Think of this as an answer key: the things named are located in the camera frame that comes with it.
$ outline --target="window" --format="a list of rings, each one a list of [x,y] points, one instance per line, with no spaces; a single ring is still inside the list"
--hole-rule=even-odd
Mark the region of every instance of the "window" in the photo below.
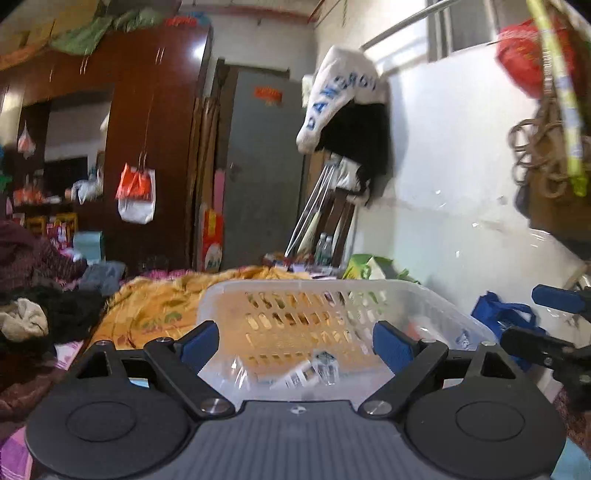
[[[496,40],[500,30],[529,18],[526,0],[460,0],[429,17],[429,60]]]

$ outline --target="red sticker on door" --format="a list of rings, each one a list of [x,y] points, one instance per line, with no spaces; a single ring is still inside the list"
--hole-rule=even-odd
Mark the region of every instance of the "red sticker on door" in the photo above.
[[[260,98],[267,103],[281,103],[283,101],[283,92],[271,87],[256,87],[255,98]]]

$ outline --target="red pipe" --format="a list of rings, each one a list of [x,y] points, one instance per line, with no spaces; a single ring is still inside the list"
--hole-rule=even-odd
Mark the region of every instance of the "red pipe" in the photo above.
[[[320,0],[320,2],[318,2],[318,5],[316,5],[316,8],[308,17],[308,23],[316,22],[318,20],[317,15],[318,13],[320,13],[320,8],[322,7],[322,5],[324,5],[324,2],[326,2],[326,0]]]
[[[308,15],[289,10],[274,10],[271,8],[248,7],[244,5],[195,5],[190,7],[191,11],[204,12],[206,14],[218,15],[248,15],[258,18],[273,18],[275,20],[290,21],[294,23],[308,23]]]

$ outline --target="wooden wardrobe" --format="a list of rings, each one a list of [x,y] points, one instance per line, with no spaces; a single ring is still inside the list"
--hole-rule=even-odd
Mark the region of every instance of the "wooden wardrobe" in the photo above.
[[[133,273],[154,256],[166,258],[171,269],[186,268],[191,125],[194,106],[203,94],[211,45],[209,27],[113,32],[105,35],[92,55],[71,56],[47,49],[0,72],[0,137],[7,164],[12,165],[14,186],[22,183],[24,173],[42,168],[44,162],[41,154],[28,160],[17,154],[14,135],[6,140],[6,132],[22,131],[21,112],[71,93],[112,89],[105,192],[102,200],[76,208],[82,228],[102,231],[107,260],[123,261]],[[146,166],[156,174],[157,201],[154,220],[136,225],[120,219],[115,193],[125,163],[136,165],[144,144]]]

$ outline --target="gray door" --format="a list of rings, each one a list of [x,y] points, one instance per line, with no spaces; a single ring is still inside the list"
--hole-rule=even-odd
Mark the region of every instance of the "gray door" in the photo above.
[[[281,102],[270,98],[281,94]],[[301,85],[240,72],[226,163],[223,267],[257,265],[285,251],[297,221],[303,156]]]

